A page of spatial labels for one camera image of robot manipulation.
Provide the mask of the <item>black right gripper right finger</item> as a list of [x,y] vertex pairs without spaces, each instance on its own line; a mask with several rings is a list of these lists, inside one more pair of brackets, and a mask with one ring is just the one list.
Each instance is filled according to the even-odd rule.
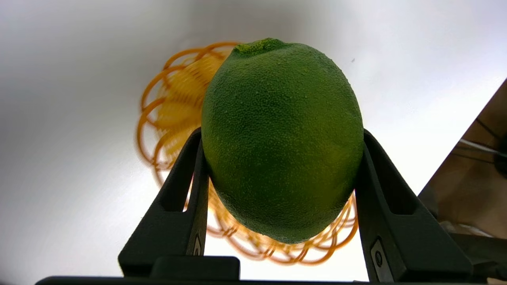
[[355,197],[371,283],[471,280],[473,267],[467,256],[420,202],[367,130]]

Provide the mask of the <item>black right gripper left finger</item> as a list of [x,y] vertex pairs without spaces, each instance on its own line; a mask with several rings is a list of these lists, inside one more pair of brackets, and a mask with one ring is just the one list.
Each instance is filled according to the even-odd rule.
[[240,261],[205,256],[209,174],[196,129],[118,256],[125,277],[239,279]]

